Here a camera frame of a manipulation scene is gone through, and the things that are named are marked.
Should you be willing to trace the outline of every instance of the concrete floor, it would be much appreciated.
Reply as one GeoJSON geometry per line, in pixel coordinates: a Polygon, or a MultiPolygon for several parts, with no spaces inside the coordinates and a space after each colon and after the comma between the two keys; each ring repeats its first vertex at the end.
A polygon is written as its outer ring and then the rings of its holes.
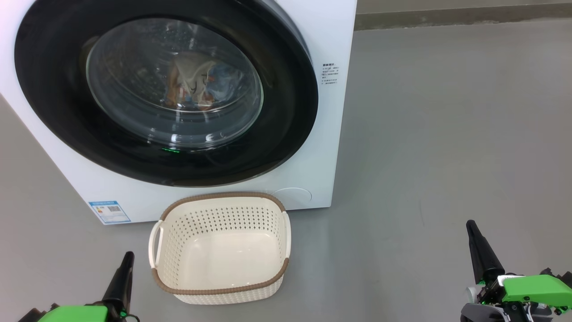
{"type": "Polygon", "coordinates": [[[0,102],[3,319],[99,300],[132,250],[142,321],[458,321],[469,218],[507,271],[572,269],[572,22],[359,32],[351,60],[333,205],[291,213],[284,283],[247,304],[161,291],[152,224],[102,226],[0,102]]]}

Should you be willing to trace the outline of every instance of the beige basket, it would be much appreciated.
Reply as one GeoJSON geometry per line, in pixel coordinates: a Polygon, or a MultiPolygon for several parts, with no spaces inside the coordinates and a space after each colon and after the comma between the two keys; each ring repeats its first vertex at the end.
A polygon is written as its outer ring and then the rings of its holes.
{"type": "Polygon", "coordinates": [[[275,197],[202,195],[165,210],[151,231],[149,263],[159,287],[183,302],[242,303],[276,293],[290,245],[290,220],[275,197]]]}

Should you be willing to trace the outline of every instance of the washing machine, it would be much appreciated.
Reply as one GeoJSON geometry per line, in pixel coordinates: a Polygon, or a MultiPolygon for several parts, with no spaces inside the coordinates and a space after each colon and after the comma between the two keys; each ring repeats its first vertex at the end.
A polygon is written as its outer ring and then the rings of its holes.
{"type": "Polygon", "coordinates": [[[103,224],[328,207],[356,0],[6,0],[0,93],[103,224]]]}

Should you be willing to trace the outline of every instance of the sticker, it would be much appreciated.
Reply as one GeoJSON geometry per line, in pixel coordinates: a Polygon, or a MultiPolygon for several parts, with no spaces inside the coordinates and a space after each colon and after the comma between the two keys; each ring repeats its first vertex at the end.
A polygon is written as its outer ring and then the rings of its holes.
{"type": "Polygon", "coordinates": [[[106,225],[131,222],[117,201],[90,202],[89,205],[106,225]]]}
{"type": "Polygon", "coordinates": [[[337,76],[340,73],[340,68],[336,64],[330,62],[328,64],[322,64],[322,85],[337,84],[337,76]]]}

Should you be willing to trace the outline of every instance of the glass door window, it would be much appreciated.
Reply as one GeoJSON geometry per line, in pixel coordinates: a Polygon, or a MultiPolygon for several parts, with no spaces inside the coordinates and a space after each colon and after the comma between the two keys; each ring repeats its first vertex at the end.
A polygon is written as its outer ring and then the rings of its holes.
{"type": "Polygon", "coordinates": [[[127,22],[88,50],[87,80],[100,108],[135,135],[175,150],[232,141],[254,123],[264,102],[244,53],[189,22],[127,22]]]}

